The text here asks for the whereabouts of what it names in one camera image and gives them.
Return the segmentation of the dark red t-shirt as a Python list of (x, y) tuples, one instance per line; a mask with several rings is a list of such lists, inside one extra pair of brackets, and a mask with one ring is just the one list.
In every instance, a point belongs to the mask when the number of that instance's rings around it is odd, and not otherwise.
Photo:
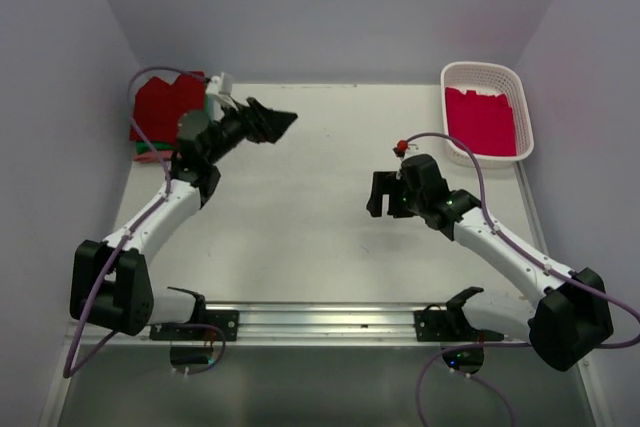
[(154, 76), (135, 94), (133, 118), (152, 142), (174, 144), (181, 117), (205, 108), (205, 83), (180, 74), (173, 82)]

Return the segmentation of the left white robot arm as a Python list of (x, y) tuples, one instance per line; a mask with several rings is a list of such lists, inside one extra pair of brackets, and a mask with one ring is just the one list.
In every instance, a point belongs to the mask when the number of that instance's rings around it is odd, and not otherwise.
[(218, 162), (243, 141), (278, 142), (297, 114), (264, 107), (254, 98), (222, 109), (213, 121), (202, 110), (178, 122), (169, 177), (131, 221), (101, 241), (85, 240), (74, 254), (70, 315), (130, 336), (172, 324), (185, 339), (208, 326), (203, 295), (175, 287), (153, 288), (149, 267), (174, 232), (201, 210), (221, 178)]

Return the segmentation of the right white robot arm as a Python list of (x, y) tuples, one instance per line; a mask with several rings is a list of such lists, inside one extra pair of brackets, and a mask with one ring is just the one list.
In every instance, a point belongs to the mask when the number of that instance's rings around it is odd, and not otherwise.
[(419, 217), (478, 255), (522, 294), (518, 304), (468, 287), (445, 303), (414, 314), (420, 341), (528, 342), (550, 367), (567, 371), (607, 340), (613, 324), (602, 278), (560, 264), (485, 215), (480, 199), (449, 188), (428, 154), (404, 159), (396, 171), (376, 171), (366, 209), (374, 218)]

